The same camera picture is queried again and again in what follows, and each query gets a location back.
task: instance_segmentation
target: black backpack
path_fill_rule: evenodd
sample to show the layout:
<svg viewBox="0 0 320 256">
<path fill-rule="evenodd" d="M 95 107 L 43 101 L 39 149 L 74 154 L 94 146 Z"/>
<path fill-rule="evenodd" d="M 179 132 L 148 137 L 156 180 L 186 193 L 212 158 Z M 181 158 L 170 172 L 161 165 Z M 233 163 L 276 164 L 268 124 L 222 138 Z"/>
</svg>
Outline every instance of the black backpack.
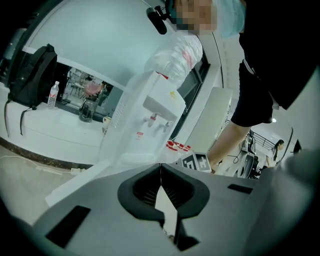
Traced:
<svg viewBox="0 0 320 256">
<path fill-rule="evenodd" d="M 4 122 L 7 128 L 7 104 L 14 101 L 29 107 L 21 113 L 20 133 L 22 134 L 22 121 L 26 111 L 36 110 L 37 106 L 49 95 L 53 86 L 53 78 L 57 66 L 55 48 L 47 44 L 42 46 L 30 56 L 23 68 L 18 72 L 16 80 L 9 87 L 8 100 L 4 105 Z"/>
</svg>

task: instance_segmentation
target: floor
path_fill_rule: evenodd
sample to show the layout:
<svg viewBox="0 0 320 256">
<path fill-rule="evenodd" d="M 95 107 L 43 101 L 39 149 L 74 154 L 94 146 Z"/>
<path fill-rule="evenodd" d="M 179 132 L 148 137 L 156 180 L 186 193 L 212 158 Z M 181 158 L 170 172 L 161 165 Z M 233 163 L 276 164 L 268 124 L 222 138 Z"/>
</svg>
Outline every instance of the floor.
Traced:
<svg viewBox="0 0 320 256">
<path fill-rule="evenodd" d="M 32 225 L 49 207 L 45 197 L 73 176 L 36 169 L 22 158 L 4 157 L 17 154 L 0 146 L 0 195 L 9 212 Z M 60 172 L 70 170 L 48 166 Z"/>
</svg>

